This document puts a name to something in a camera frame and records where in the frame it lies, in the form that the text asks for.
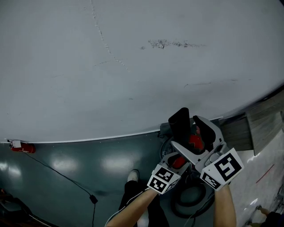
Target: marble floor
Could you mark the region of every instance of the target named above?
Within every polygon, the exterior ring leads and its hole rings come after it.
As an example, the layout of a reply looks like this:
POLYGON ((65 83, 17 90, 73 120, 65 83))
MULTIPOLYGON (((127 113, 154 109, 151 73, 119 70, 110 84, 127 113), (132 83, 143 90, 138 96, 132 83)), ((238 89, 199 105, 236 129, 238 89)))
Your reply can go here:
POLYGON ((257 205, 261 204, 268 210, 275 208, 273 200, 284 176, 284 134, 280 131, 257 156, 253 155, 252 150, 238 154, 245 169, 231 182, 230 188, 237 214, 237 226, 242 227, 250 218, 256 223, 265 221, 265 216, 255 210, 257 205))
MULTIPOLYGON (((160 161, 160 147, 157 133, 149 133, 103 141, 40 144, 32 156, 94 194, 99 200, 95 226, 104 226, 119 207, 130 170, 139 169, 141 180, 147 182, 160 161)), ((8 145, 0 145, 0 152, 0 187, 21 199, 34 215, 59 227, 91 226, 93 204, 84 191, 25 154, 12 152, 8 145)), ((272 209, 284 175, 284 134, 279 132, 256 157, 253 151, 238 154, 245 169, 230 188, 238 227, 243 227, 251 217, 255 222, 264 220, 259 211, 255 212, 257 205, 272 209)), ((183 227, 186 219, 178 218, 171 211, 171 193, 160 197, 161 206, 171 227, 183 227)), ((213 218, 214 206, 196 218, 195 227, 213 227, 213 218)))

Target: person's left arm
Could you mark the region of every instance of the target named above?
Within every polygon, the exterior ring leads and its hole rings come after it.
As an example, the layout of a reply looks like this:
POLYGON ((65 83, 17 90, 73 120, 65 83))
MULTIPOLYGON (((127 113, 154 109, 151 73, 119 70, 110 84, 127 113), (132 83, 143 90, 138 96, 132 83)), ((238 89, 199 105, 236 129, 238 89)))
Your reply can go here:
POLYGON ((158 193, 148 189, 117 214, 106 227, 133 227, 158 193))

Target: black pants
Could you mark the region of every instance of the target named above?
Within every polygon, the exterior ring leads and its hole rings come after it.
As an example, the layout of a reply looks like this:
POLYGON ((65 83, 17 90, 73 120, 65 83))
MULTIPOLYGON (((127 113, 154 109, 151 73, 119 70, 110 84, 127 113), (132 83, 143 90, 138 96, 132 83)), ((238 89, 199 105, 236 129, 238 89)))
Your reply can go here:
MULTIPOLYGON (((143 190, 143 187, 136 181, 129 181, 124 186, 124 195, 121 200, 119 210, 122 209, 126 203, 138 193, 143 190)), ((149 225, 148 227, 169 227, 168 220, 165 216, 163 209, 160 206, 160 196, 156 196, 148 206, 149 225)))

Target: white shoe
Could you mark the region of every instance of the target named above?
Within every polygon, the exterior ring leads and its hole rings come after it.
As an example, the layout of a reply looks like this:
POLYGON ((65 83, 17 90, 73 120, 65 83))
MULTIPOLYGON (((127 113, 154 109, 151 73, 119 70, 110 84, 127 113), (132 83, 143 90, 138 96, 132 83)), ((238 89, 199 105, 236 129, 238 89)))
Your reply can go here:
POLYGON ((129 173, 128 178, 127 178, 127 182, 128 182, 128 181, 131 181, 131 180, 134 180, 134 181, 138 182, 138 180, 139 180, 139 171, 138 171, 138 170, 133 169, 133 170, 129 173))

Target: forearm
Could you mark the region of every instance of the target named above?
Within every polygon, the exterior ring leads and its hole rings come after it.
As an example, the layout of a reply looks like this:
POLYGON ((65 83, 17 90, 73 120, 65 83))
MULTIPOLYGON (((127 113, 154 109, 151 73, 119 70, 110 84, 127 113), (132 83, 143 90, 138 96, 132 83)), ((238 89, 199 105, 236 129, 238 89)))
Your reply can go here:
POLYGON ((133 227, 158 193, 148 189, 117 214, 107 227, 133 227))
POLYGON ((228 185, 215 192, 215 227, 236 227, 236 213, 228 185))

